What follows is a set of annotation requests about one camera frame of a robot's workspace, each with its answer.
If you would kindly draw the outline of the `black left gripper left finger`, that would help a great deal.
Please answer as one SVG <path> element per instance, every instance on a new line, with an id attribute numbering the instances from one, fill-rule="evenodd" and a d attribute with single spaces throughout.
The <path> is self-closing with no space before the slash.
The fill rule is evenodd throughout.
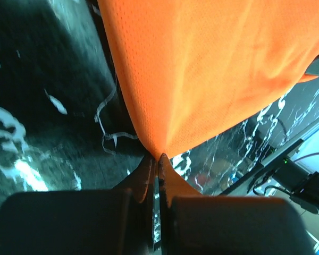
<path id="1" fill-rule="evenodd" d="M 156 161 L 109 190 L 22 192 L 0 207 L 0 254 L 149 254 Z"/>

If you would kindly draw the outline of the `orange t shirt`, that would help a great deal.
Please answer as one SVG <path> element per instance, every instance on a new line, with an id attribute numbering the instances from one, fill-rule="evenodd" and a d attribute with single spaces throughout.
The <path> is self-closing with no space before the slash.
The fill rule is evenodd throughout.
<path id="1" fill-rule="evenodd" d="M 174 157 L 251 117 L 319 55 L 319 1 L 99 1 L 137 136 Z"/>

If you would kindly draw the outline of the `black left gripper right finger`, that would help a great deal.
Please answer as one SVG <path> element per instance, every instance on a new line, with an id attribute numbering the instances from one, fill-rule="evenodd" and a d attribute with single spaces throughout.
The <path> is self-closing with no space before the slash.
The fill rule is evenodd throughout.
<path id="1" fill-rule="evenodd" d="M 294 207 L 276 197 L 206 196 L 158 162 L 162 254 L 313 254 Z"/>

